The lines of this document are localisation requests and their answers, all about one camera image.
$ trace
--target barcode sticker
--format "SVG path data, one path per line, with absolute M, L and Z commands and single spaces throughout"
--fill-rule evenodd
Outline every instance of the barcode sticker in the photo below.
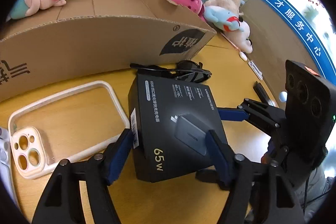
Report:
M 137 116 L 135 115 L 135 108 L 131 114 L 131 128 L 133 132 L 133 148 L 137 148 L 139 146 L 139 138 L 138 138 L 138 127 L 137 127 Z

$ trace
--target sunglasses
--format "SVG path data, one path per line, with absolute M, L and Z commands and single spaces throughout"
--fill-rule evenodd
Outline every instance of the sunglasses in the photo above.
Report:
M 209 70 L 202 68 L 203 64 L 201 62 L 197 64 L 190 60 L 183 60 L 178 62 L 175 69 L 166 69 L 156 65 L 143 66 L 135 63 L 131 63 L 130 67 L 132 69 L 137 69 L 138 73 L 140 74 L 147 74 L 194 83 L 204 82 L 212 75 Z

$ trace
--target white phone case frame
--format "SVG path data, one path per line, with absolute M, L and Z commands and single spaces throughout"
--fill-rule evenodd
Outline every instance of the white phone case frame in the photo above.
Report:
M 98 88 L 98 87 L 104 87 L 109 92 L 109 94 L 111 96 L 111 99 L 112 99 L 116 109 L 118 110 L 118 113 L 119 113 L 122 121 L 124 122 L 125 128 L 130 128 L 129 119 L 127 118 L 123 108 L 121 107 L 113 88 L 110 86 L 110 84 L 108 84 L 107 82 L 104 82 L 104 81 L 94 81 L 94 82 L 90 82 L 90 83 L 87 83 L 87 84 L 84 84 L 84 85 L 79 85 L 79 86 L 76 86 L 74 88 L 55 93 L 55 94 L 50 95 L 48 97 L 45 97 L 41 100 L 33 102 L 33 103 L 15 111 L 15 112 L 13 112 L 11 114 L 11 116 L 9 117 L 9 121 L 8 121 L 10 146 L 11 146 L 11 149 L 12 149 L 12 153 L 13 153 L 14 161 L 15 161 L 15 164 L 16 164 L 16 168 L 18 169 L 20 175 L 22 175 L 24 178 L 27 178 L 27 179 L 38 178 L 40 176 L 43 176 L 43 175 L 46 175 L 46 174 L 52 172 L 56 168 L 56 166 L 58 165 L 58 162 L 55 162 L 51 165 L 48 165 L 47 161 L 45 161 L 45 166 L 42 169 L 42 171 L 40 171 L 36 174 L 28 174 L 27 172 L 24 172 L 24 170 L 22 170 L 19 166 L 17 166 L 18 155 L 16 155 L 15 148 L 13 147 L 14 142 L 12 141 L 13 135 L 15 134 L 15 131 L 14 131 L 14 121 L 15 121 L 15 119 L 17 119 L 18 117 L 20 117 L 20 116 L 22 116 L 22 115 L 24 115 L 28 112 L 31 112 L 31 111 L 33 111 L 37 108 L 43 107 L 43 106 L 45 106 L 47 104 L 50 104 L 52 102 L 55 102 L 57 100 L 60 100 L 60 99 L 63 99 L 63 98 L 69 97 L 71 95 L 78 94 L 78 93 L 81 93 L 81 92 L 84 92 L 84 91 L 87 91 L 87 90 Z M 84 158 L 86 158 L 86 157 L 88 157 L 88 156 L 90 156 L 94 153 L 99 152 L 100 150 L 103 150 L 110 143 L 116 142 L 117 139 L 119 138 L 119 136 L 120 136 L 120 134 L 117 135 L 117 136 L 114 136 L 112 138 L 109 138 L 109 139 L 107 139 L 107 140 L 105 140 L 101 143 L 98 143 L 98 144 L 96 144 L 96 145 L 94 145 L 90 148 L 87 148 L 83 151 L 80 151 L 79 153 L 76 153 L 76 154 L 74 154 L 70 157 L 67 157 L 67 159 L 70 162 L 76 162 L 76 161 L 79 161 L 81 159 L 84 159 Z

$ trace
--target ugreen charger box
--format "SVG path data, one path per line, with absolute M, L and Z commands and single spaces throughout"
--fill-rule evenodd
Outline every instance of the ugreen charger box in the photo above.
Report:
M 227 143 L 207 85 L 137 74 L 128 105 L 140 180 L 157 182 L 213 165 L 205 145 L 210 129 Z

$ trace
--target wooden table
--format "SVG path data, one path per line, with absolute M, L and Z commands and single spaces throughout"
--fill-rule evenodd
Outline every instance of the wooden table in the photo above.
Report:
M 224 38 L 215 36 L 193 60 L 202 62 L 204 68 L 213 73 L 206 84 L 211 87 L 217 106 L 236 107 L 246 97 L 258 100 L 253 90 L 253 84 L 258 78 Z M 122 70 L 67 80 L 27 92 L 0 103 L 0 125 L 7 128 L 10 114 L 35 100 L 95 80 L 106 81 L 114 88 L 128 115 L 127 95 L 134 77 L 134 71 Z M 265 83 L 262 84 L 269 97 L 275 101 Z M 85 111 L 81 102 L 78 105 Z M 228 143 L 236 153 L 260 161 L 267 149 L 269 137 L 266 134 L 245 121 L 223 122 L 223 125 Z M 24 179 L 13 161 L 12 172 L 21 210 L 31 221 L 50 174 L 35 180 Z M 93 219 L 84 182 L 81 182 L 81 191 L 86 222 L 91 224 Z M 119 180 L 109 187 L 109 192 L 124 224 L 217 223 L 228 196 L 228 192 L 221 191 L 215 184 L 197 181 L 194 174 L 157 183 L 137 180 L 132 152 Z

